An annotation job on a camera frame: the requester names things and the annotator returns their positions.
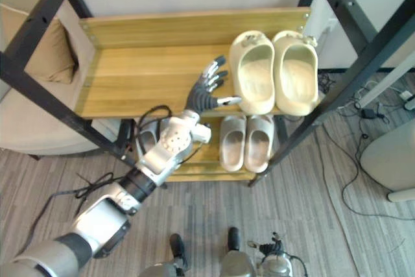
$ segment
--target black metal frame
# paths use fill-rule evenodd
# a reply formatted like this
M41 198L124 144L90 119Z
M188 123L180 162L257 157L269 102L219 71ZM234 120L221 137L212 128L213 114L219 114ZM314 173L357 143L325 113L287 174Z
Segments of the black metal frame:
M90 120L78 116L24 72L27 62L63 1L39 0L6 51L0 53L0 78L100 148L133 166L133 159L126 155L133 133L134 121L132 119L122 120L118 139L112 143L91 126ZM298 6L310 6L311 1L300 0ZM69 0L69 2L80 18L92 16L83 0ZM275 117L280 148L271 157L268 169L256 175L250 181L249 186L253 186L265 177L275 165L320 125L326 113L344 104L362 82L375 73L415 31L413 10L415 0L405 0L379 32L376 32L356 0L328 0L328 2L358 57L346 71L344 78L326 95L320 105L304 118L293 134L287 135L282 116Z
M300 0L299 6L310 6L312 0ZM340 24L358 55L339 83L323 101L306 116L301 125L271 157L268 168L255 176L249 186L264 178L273 167L300 144L316 127L322 124L326 114L343 105L361 84L369 79L382 64L414 33L415 0L404 0L385 26L376 32L356 0L328 0ZM284 126L281 121L278 127Z
M126 154L133 133L132 119L122 120L118 139L113 143L92 127L91 120L78 116L25 72L27 62L63 1L38 1L6 50L0 53L0 79L92 143L134 166L134 159ZM83 0L69 2L80 18L92 16Z

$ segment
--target beige cushion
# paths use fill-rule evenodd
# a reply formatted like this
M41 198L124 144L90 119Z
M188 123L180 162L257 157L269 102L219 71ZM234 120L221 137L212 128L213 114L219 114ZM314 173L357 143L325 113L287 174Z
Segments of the beige cushion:
M27 14L2 4L0 4L0 11L2 28L8 43L25 22ZM65 29L58 19L53 19L30 58L25 71L42 80L70 84L74 64L67 44Z

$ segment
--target robot finger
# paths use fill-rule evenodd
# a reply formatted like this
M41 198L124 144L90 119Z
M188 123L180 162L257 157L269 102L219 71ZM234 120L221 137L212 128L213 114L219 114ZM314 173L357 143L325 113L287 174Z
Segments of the robot finger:
M222 77L225 77L228 74L228 71L220 71L218 72L215 76L213 76L212 78L210 78L207 82L207 86L210 87L212 85L214 85L216 82L218 82L219 80L221 80Z
M207 87L207 92L212 93L213 90L219 88L223 84L224 84L224 80L223 79L218 79L218 80L216 80L216 82L213 85Z
M218 106L229 106L229 105L234 105L234 104L238 104L242 101L242 98L234 95L233 97L218 97L217 98L217 103Z
M223 55L217 57L216 59L214 59L214 61L212 63L210 63L205 70L202 73L202 77L204 79L210 79L213 77L213 75L217 72L217 70L219 69L220 66L222 66L223 64L225 64L226 59Z

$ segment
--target robotic hand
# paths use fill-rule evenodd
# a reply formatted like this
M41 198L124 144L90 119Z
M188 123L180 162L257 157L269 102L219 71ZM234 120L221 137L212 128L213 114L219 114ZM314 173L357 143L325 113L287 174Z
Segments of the robotic hand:
M68 234L44 241L0 267L0 276L72 277L92 258L110 254L125 236L141 203L180 166L191 152L193 142L208 143L211 129L201 125L200 114L218 106L236 104L240 97L212 97L227 71L217 72L225 63L215 59L201 74L187 98L185 110L172 117L160 140L119 183L78 216Z

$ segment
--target power adapter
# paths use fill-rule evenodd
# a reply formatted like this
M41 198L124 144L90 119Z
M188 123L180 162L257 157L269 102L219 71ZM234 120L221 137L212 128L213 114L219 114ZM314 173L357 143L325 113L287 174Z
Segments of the power adapter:
M365 119L375 119L377 116L375 111L370 108L361 109L361 117Z

